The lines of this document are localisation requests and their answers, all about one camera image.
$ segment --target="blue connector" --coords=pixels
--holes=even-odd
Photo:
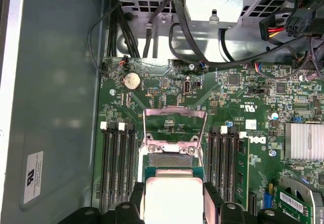
[[[302,118],[301,117],[293,117],[293,122],[300,123],[300,122],[302,122]]]
[[[272,196],[268,192],[263,193],[263,208],[271,208],[272,206]]]

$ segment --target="screw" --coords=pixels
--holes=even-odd
[[[275,157],[277,155],[277,152],[275,150],[269,150],[269,156]]]
[[[193,63],[189,64],[189,70],[194,70],[194,64]]]
[[[270,216],[274,216],[274,212],[272,210],[266,210],[264,213]]]
[[[155,145],[149,145],[147,150],[148,150],[148,152],[154,152],[155,151]]]
[[[196,152],[194,147],[189,147],[187,151],[188,151],[188,154],[191,154],[191,155],[193,155]]]
[[[236,206],[233,205],[233,204],[228,204],[226,206],[227,206],[228,209],[231,209],[231,210],[234,210],[236,208]]]
[[[112,95],[112,96],[114,96],[114,95],[116,95],[116,91],[115,91],[114,89],[111,89],[111,90],[109,91],[109,94]]]

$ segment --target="cpu socket lever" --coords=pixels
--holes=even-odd
[[[154,140],[147,133],[146,125],[149,116],[171,116],[178,114],[182,117],[198,117],[203,120],[202,128],[198,136],[193,136],[189,141],[168,142],[166,140]],[[144,138],[139,149],[139,166],[143,164],[143,156],[151,153],[179,153],[191,155],[199,159],[199,165],[204,166],[201,140],[204,135],[207,122],[207,112],[201,110],[190,110],[183,106],[166,106],[161,109],[145,109],[143,111]],[[142,180],[142,167],[139,167],[138,180]]]

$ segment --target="motherboard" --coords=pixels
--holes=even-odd
[[[282,208],[276,200],[285,201],[283,195],[275,195],[281,177],[324,191],[321,153],[304,157],[294,145],[296,130],[303,130],[295,125],[320,127],[323,119],[322,82],[305,79],[313,71],[276,81],[254,67],[217,71],[141,58],[104,58],[103,69],[118,64],[100,80],[94,207],[106,212],[127,201],[147,167],[201,167],[204,181],[225,201],[252,214],[273,204]],[[291,69],[262,66],[262,71],[278,77]],[[153,140],[169,142],[169,150],[149,145],[144,152],[143,144]],[[175,154],[173,142],[189,147]]]

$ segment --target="integrated circuit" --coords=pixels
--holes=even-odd
[[[285,83],[277,83],[275,91],[276,91],[277,94],[285,94],[286,93],[286,88],[287,88],[287,84],[285,84]]]
[[[318,175],[318,184],[324,185],[324,174]]]
[[[228,84],[232,86],[238,86],[238,75],[237,74],[230,74],[228,76]]]

